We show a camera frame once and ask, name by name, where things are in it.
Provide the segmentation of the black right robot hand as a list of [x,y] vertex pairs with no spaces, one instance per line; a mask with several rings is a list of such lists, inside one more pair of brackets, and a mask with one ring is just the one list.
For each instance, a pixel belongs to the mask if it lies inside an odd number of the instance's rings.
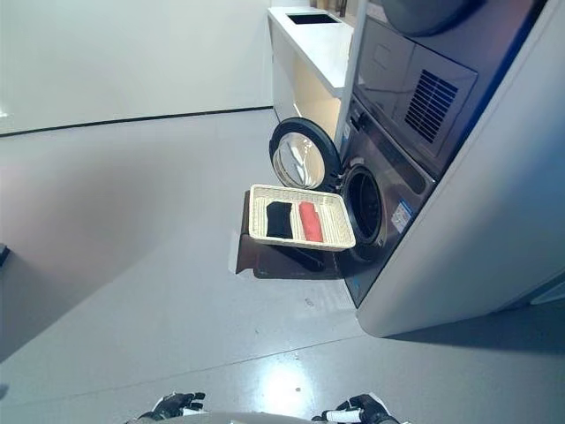
[[374,394],[361,394],[343,401],[333,410],[325,410],[311,418],[324,423],[398,423],[384,403]]

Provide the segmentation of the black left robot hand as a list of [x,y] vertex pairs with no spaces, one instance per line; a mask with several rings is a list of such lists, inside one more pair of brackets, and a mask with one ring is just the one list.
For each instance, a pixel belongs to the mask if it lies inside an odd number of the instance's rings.
[[206,394],[204,392],[173,392],[161,397],[152,410],[141,414],[137,420],[155,422],[203,413],[203,401],[205,398]]

